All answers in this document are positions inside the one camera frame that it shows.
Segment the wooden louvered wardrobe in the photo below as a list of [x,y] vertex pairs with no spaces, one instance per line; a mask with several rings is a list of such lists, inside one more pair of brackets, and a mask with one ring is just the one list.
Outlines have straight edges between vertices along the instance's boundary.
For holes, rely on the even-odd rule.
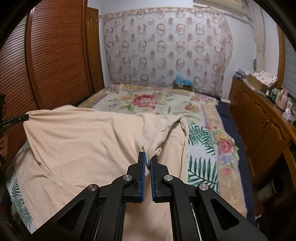
[[1,118],[76,105],[104,88],[88,1],[1,1]]

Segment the peach printed t-shirt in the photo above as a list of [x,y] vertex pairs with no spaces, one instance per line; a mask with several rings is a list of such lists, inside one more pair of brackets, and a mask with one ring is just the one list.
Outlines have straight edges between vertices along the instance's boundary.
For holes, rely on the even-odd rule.
[[14,162],[21,195],[36,230],[90,184],[105,186],[127,173],[144,152],[173,176],[187,174],[188,124],[182,115],[124,114],[76,108],[29,112],[29,142]]

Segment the palm leaf bed sheet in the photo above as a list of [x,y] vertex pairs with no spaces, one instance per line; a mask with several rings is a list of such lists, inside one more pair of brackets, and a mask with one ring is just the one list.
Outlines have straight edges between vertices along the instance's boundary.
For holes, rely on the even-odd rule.
[[[219,192],[217,174],[216,144],[210,130],[204,126],[189,124],[189,163],[188,184],[198,186],[206,184]],[[11,216],[15,223],[23,224],[24,230],[33,233],[36,227],[21,196],[14,167],[10,165],[6,172],[6,187],[11,200]]]

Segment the beige tied window curtain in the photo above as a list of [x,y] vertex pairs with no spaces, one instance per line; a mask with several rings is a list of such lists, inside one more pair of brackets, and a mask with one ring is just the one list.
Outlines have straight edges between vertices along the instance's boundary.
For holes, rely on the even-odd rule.
[[256,44],[256,71],[265,71],[266,68],[266,36],[265,24],[261,7],[251,1],[250,12],[252,14],[252,26],[255,32]]

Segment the floral blanket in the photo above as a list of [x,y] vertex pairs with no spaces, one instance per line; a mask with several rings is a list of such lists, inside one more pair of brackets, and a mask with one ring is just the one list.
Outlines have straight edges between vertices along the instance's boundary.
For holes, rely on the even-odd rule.
[[114,84],[96,93],[79,105],[99,111],[136,114],[154,113],[182,115],[189,124],[210,130],[216,144],[219,192],[243,216],[247,207],[239,162],[244,157],[240,136],[230,120],[227,107],[214,97],[181,89]]

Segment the circle patterned lace curtain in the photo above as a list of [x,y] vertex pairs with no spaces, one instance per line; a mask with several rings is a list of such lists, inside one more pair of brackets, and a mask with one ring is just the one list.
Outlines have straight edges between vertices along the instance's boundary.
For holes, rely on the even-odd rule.
[[172,87],[222,96],[233,38],[225,16],[201,8],[146,8],[103,16],[112,83]]

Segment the grey window blind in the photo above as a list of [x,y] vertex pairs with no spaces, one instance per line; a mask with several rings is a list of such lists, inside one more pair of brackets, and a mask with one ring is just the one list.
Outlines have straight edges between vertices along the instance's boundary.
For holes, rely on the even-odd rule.
[[283,77],[283,87],[286,88],[291,96],[296,94],[296,53],[285,36],[285,71]]

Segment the cardboard box with blue items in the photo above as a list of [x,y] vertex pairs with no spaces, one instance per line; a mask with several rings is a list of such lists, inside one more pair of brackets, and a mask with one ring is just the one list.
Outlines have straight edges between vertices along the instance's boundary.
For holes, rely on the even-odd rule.
[[186,80],[186,79],[182,78],[180,75],[176,75],[176,77],[173,81],[173,89],[183,89],[183,90],[192,91],[193,81]]

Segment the small round white fan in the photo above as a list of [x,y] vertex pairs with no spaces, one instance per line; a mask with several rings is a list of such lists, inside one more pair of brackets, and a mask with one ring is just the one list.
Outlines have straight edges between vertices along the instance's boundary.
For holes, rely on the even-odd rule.
[[257,71],[257,59],[256,58],[253,61],[253,70]]

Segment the wooden sideboard cabinet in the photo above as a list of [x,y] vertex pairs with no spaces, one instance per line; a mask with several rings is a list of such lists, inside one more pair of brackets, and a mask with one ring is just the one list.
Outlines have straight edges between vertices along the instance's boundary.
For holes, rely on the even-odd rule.
[[230,113],[243,138],[252,183],[268,173],[280,156],[295,180],[295,127],[283,112],[243,81],[232,79]]

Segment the beige wall air conditioner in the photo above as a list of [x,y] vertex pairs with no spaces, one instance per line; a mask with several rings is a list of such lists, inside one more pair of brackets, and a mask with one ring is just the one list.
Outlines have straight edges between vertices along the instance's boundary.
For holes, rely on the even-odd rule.
[[193,3],[204,4],[225,10],[243,12],[242,3],[238,0],[193,0]]

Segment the pink thermos jug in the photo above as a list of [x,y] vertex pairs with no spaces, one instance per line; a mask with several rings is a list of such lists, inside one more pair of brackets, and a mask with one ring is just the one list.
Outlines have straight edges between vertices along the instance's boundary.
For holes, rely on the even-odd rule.
[[285,88],[280,91],[280,95],[276,105],[282,110],[285,111],[287,106],[287,99],[288,99],[288,90]]

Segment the cardboard box with floral cloth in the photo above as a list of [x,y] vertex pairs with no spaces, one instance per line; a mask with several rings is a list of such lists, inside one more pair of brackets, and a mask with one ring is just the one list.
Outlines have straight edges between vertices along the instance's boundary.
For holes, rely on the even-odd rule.
[[271,75],[265,71],[252,72],[247,77],[247,83],[253,90],[266,92],[270,90],[277,82],[278,77]]

